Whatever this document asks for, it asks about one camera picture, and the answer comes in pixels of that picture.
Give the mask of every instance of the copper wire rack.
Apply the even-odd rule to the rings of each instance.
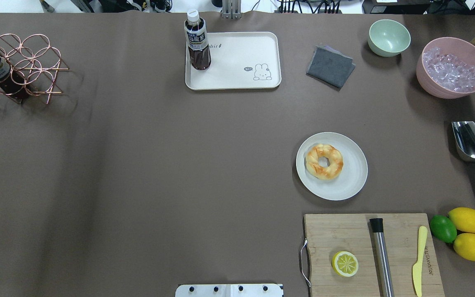
[[[63,94],[56,81],[59,71],[68,71],[69,67],[62,59],[60,51],[51,46],[47,36],[33,34],[21,39],[16,34],[2,34],[0,55],[11,65],[12,81],[21,85],[21,90],[24,89],[31,97],[38,98],[43,104],[48,105],[52,96]],[[24,82],[15,81],[13,73],[21,76]],[[13,98],[12,94],[6,94],[0,89],[0,95],[21,104],[23,100]]]

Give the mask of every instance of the bagel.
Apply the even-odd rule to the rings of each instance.
[[[328,158],[329,166],[322,167],[318,164],[320,157]],[[315,177],[321,180],[332,180],[342,171],[342,154],[330,144],[314,146],[306,155],[306,168]]]

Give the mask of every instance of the plate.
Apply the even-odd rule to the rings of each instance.
[[[272,32],[207,34],[212,63],[206,70],[190,64],[186,47],[184,81],[192,90],[275,88],[281,83],[277,37]]]
[[[305,167],[306,154],[317,144],[334,146],[343,157],[343,168],[335,179],[320,180]],[[349,137],[334,132],[322,132],[309,137],[296,154],[296,171],[302,183],[313,194],[328,200],[345,200],[357,194],[368,176],[368,163],[360,147]]]

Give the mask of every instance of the yellow knife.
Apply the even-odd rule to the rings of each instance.
[[[415,293],[418,297],[423,295],[421,291],[421,272],[423,270],[423,255],[427,236],[428,229],[424,226],[419,227],[419,237],[417,238],[417,262],[415,262],[412,268],[413,287],[415,288]]]

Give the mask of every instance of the cartoon rabbit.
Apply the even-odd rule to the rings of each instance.
[[[256,64],[254,80],[271,80],[269,66],[267,64]]]

